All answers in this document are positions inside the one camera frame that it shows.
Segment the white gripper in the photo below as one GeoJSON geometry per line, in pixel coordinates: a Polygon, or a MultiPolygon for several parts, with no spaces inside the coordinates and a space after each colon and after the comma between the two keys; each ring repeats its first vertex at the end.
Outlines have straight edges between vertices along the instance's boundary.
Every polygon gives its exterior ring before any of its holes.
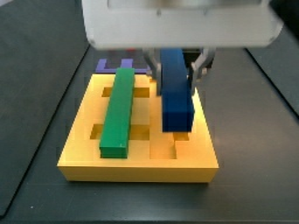
{"type": "Polygon", "coordinates": [[[157,95],[161,64],[153,48],[204,47],[191,63],[195,93],[215,47],[267,46],[283,28],[269,0],[81,0],[81,7],[86,38],[94,48],[144,48],[157,95]]]}

